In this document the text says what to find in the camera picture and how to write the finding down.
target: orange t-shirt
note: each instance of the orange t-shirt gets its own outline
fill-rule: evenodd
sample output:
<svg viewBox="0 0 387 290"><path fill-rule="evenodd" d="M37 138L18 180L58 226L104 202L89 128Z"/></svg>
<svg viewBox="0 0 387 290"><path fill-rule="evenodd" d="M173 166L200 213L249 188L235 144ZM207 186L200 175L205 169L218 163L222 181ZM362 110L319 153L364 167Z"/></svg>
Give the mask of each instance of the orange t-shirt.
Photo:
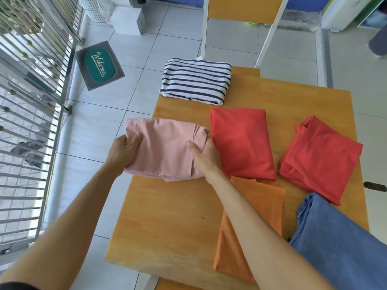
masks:
<svg viewBox="0 0 387 290"><path fill-rule="evenodd" d="M285 190L259 183L254 179L231 177L231 182L245 196L257 213L282 235ZM225 211L216 247L214 269L248 283L255 283L235 231Z"/></svg>

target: welcome mat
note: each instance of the welcome mat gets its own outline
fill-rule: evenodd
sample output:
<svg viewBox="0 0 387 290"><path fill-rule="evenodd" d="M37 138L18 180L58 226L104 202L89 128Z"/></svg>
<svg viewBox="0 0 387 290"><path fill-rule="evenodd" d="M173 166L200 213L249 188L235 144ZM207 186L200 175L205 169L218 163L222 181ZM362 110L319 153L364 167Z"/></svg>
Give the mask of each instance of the welcome mat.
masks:
<svg viewBox="0 0 387 290"><path fill-rule="evenodd" d="M88 90L125 76L107 40L77 51L75 58Z"/></svg>

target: folded striped shirt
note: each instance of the folded striped shirt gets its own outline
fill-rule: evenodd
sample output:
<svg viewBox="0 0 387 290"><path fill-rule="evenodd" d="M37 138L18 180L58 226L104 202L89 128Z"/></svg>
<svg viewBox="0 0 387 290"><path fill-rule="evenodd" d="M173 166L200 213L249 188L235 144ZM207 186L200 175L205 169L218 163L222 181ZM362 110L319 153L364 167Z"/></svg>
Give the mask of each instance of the folded striped shirt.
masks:
<svg viewBox="0 0 387 290"><path fill-rule="evenodd" d="M171 58L164 67L160 93L221 106L230 86L231 69L229 63L207 62L201 56L191 60Z"/></svg>

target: folded red t-shirt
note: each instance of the folded red t-shirt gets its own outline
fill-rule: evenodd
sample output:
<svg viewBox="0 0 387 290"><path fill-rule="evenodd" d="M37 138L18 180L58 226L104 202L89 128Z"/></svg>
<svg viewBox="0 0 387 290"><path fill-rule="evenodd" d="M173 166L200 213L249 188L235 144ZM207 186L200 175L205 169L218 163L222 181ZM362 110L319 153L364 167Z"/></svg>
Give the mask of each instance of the folded red t-shirt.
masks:
<svg viewBox="0 0 387 290"><path fill-rule="evenodd" d="M279 174L334 205L359 160L363 145L334 131L315 116L297 126L298 135L280 160Z"/></svg>
<svg viewBox="0 0 387 290"><path fill-rule="evenodd" d="M265 110L211 109L210 121L226 175L276 180Z"/></svg>

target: table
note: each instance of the table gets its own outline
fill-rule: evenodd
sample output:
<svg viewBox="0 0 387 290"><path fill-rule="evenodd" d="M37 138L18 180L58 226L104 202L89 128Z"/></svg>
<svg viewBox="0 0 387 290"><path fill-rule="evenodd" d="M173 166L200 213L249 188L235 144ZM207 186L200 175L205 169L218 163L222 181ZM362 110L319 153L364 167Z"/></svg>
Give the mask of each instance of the table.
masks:
<svg viewBox="0 0 387 290"><path fill-rule="evenodd" d="M316 115L356 140L351 94L258 77L233 68L223 108L265 109L276 169L296 136L296 126ZM210 127L215 106L159 97L153 117L190 121ZM278 176L286 190L284 238L296 230L298 205L306 192ZM360 164L350 178L338 209L368 230ZM106 261L208 290L258 289L213 268L223 207L204 178L180 182L133 176L111 238Z"/></svg>

